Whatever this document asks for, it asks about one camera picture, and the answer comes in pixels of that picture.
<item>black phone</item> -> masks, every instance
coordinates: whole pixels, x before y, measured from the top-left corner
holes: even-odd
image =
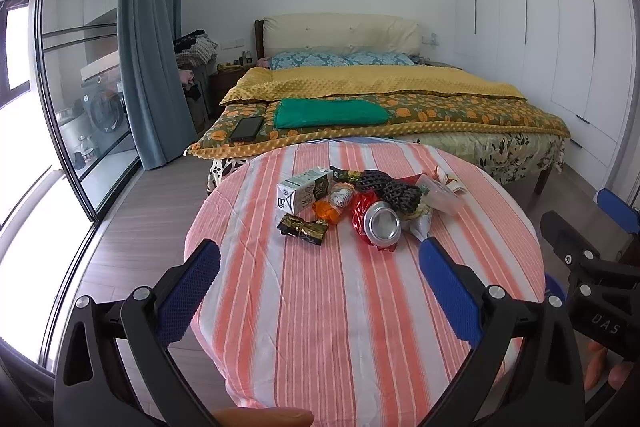
[[[233,133],[229,137],[229,142],[252,142],[258,136],[258,131],[262,127],[264,118],[261,116],[252,116],[251,118],[242,118],[236,125]]]

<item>blue patterned pillow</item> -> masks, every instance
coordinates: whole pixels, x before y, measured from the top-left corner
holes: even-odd
[[[346,61],[351,66],[415,66],[414,62],[402,53],[361,52],[349,55]]]
[[[326,66],[335,68],[349,66],[344,58],[332,53],[284,52],[271,59],[272,70],[288,70],[289,68],[303,68],[305,66]]]

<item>metal screw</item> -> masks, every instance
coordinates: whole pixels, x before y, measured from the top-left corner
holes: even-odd
[[[76,301],[76,307],[77,308],[85,308],[89,302],[91,302],[89,300],[89,297],[87,297],[86,295],[83,295],[82,297],[79,297],[78,300]]]
[[[549,297],[549,304],[551,304],[554,308],[559,308],[560,306],[562,306],[562,301],[558,296],[551,295]]]
[[[506,295],[506,292],[501,286],[490,286],[489,295],[494,299],[502,299]]]
[[[136,301],[143,301],[149,295],[151,295],[151,290],[146,286],[140,286],[140,288],[136,288],[135,291],[133,292],[133,298]]]

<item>wardrobe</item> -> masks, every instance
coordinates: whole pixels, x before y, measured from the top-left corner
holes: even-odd
[[[566,163],[600,189],[629,114],[635,35],[632,0],[456,0],[454,61],[560,116]]]

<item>pink and white tablecloth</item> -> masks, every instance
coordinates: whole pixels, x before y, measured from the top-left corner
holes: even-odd
[[[242,407],[301,407],[316,425],[414,427],[468,353],[418,268],[418,240],[394,253],[359,239],[344,218],[321,247],[276,229],[276,184],[316,166],[402,178],[453,172],[463,211],[431,232],[457,263],[518,299],[541,301],[540,245],[513,199],[480,169],[419,144],[304,143],[263,154],[215,190],[186,240],[220,245],[220,274],[192,328]],[[311,215],[302,216],[310,219]],[[513,365],[513,341],[503,371]]]

